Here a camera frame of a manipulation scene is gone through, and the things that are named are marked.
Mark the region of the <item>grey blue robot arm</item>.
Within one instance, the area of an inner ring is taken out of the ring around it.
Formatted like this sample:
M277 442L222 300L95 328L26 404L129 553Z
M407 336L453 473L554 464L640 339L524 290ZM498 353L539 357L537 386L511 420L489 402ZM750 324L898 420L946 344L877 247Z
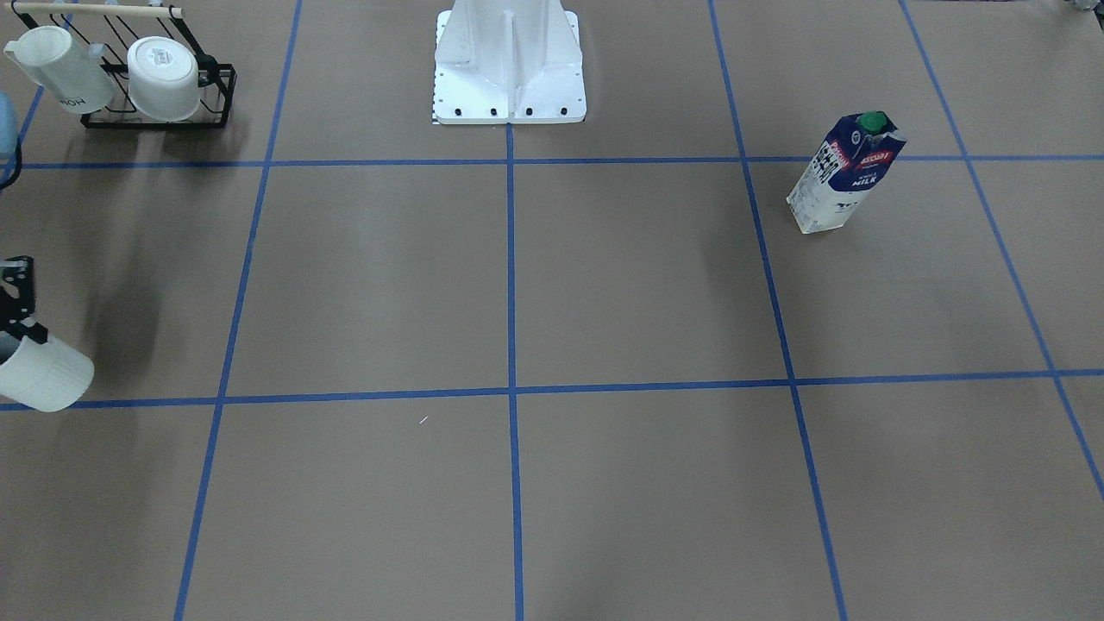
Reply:
M22 143L17 126L15 107L3 93L1 94L1 157L3 157L3 181L1 189L7 189L22 173ZM10 285L15 293L7 288L1 291L1 323L3 331L15 341L28 339L45 345L50 333L47 327L35 319L35 260L21 255L3 259L3 285Z

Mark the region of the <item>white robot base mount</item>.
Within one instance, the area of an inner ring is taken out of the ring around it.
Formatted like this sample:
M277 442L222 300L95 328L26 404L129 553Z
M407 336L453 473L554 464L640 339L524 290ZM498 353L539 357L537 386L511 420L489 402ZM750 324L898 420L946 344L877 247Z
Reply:
M456 1L436 17L431 119L587 118L578 15L560 1Z

